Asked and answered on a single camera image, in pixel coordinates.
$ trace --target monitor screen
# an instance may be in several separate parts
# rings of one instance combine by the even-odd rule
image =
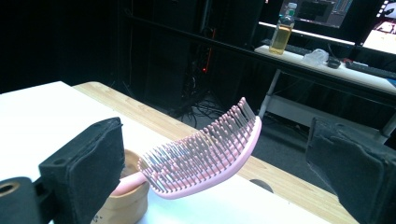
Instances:
[[[369,31],[361,45],[387,53],[396,53],[396,0],[383,0],[376,9]]]
[[[364,24],[369,21],[368,15],[377,6],[377,0],[268,1],[264,4],[260,25],[275,27],[289,2],[297,4],[294,35],[348,46],[360,43],[366,29]]]
[[[283,1],[280,14],[285,12],[289,1]],[[352,0],[297,0],[294,19],[339,28],[347,15]]]

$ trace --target black foam block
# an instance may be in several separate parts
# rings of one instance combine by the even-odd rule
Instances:
[[[396,223],[396,151],[346,125],[312,121],[306,160],[359,223]]]
[[[119,118],[94,123],[39,165],[56,195],[55,223],[91,223],[120,183],[124,147]]]

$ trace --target floor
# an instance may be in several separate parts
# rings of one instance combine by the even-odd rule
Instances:
[[[224,109],[209,96],[193,105],[187,113],[177,119],[201,130],[224,112]],[[252,156],[332,192],[305,161],[308,132],[306,127],[300,127],[287,119],[267,113],[262,119],[261,135]]]

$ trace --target white desk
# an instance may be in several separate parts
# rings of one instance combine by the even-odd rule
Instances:
[[[75,89],[55,82],[0,95],[0,179],[39,177],[38,164],[102,119],[120,117],[124,145],[141,154],[169,140]],[[235,175],[190,197],[166,201],[152,191],[139,223],[325,223]]]
[[[285,51],[283,55],[275,55],[269,52],[268,46],[261,46],[255,49],[256,52],[280,59],[289,63],[293,63],[296,65],[301,65],[308,67],[309,69],[316,70],[322,73],[326,73],[330,76],[341,78],[344,81],[349,83],[367,87],[374,90],[379,90],[382,92],[386,92],[391,97],[396,97],[396,87],[394,87],[391,83],[389,83],[385,78],[375,77],[368,74],[364,74],[358,71],[350,70],[345,67],[343,63],[341,63],[340,67],[337,69],[330,68],[325,64],[320,65],[318,67],[308,65],[302,62],[304,56],[297,55],[291,52]],[[313,117],[323,117],[333,119],[338,122],[345,123],[351,127],[355,127],[357,130],[361,131],[363,134],[366,134],[368,137],[373,138],[374,140],[385,143],[389,138],[390,134],[396,128],[396,113],[389,120],[387,125],[385,125],[382,130],[376,130],[374,128],[370,128],[346,119],[341,119],[331,114],[316,110],[314,108],[300,105],[293,101],[287,100],[277,95],[273,95],[274,88],[276,86],[277,80],[282,72],[282,68],[278,68],[276,70],[276,74],[272,80],[270,89],[266,93],[264,100],[262,101],[262,106],[260,108],[259,116],[262,118],[266,111],[277,114],[281,117],[291,119],[293,121],[299,122],[307,127],[311,125],[311,120]]]

